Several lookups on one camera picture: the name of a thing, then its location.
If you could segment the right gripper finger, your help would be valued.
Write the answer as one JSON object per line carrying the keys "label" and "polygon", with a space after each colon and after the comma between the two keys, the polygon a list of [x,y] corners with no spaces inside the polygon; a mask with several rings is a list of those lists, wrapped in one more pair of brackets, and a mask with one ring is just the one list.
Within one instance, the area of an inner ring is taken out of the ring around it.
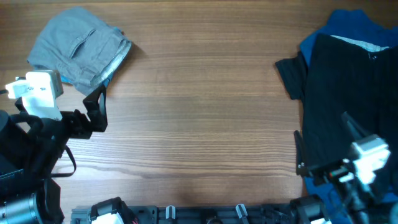
{"label": "right gripper finger", "polygon": [[295,147],[296,147],[296,163],[298,167],[303,167],[305,165],[303,159],[303,151],[305,149],[304,141],[302,135],[298,130],[294,131]]}
{"label": "right gripper finger", "polygon": [[341,115],[341,119],[354,140],[360,140],[370,135],[370,132],[357,123],[346,111]]}

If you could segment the grey cotton shorts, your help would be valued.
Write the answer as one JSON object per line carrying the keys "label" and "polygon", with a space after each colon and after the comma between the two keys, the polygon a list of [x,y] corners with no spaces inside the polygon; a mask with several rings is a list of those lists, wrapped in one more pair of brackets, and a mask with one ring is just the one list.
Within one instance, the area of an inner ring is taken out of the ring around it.
{"label": "grey cotton shorts", "polygon": [[74,7],[53,17],[27,58],[35,70],[58,70],[82,94],[100,86],[133,43],[99,17]]}

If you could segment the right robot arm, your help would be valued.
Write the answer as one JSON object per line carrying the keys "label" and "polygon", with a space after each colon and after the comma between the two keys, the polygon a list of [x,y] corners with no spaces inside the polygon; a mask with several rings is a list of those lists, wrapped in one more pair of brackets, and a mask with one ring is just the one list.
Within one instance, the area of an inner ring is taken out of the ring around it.
{"label": "right robot arm", "polygon": [[397,202],[382,202],[371,186],[377,171],[384,168],[390,158],[388,143],[365,130],[348,113],[343,113],[341,119],[353,142],[345,158],[329,164],[308,165],[309,152],[301,134],[294,132],[297,175],[312,177],[319,185],[332,184],[340,204],[333,213],[328,213],[319,196],[291,200],[291,222],[331,223],[342,214],[351,223],[397,223]]}

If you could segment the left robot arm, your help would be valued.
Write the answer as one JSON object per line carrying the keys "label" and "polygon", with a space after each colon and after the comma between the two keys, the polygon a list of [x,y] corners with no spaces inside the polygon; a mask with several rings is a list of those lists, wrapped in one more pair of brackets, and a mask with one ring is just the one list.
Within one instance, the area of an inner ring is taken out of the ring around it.
{"label": "left robot arm", "polygon": [[1,223],[62,223],[57,177],[71,173],[52,170],[62,154],[74,156],[69,139],[89,139],[108,125],[106,87],[99,86],[79,110],[63,111],[62,119],[29,115],[17,99],[18,114],[1,111]]}

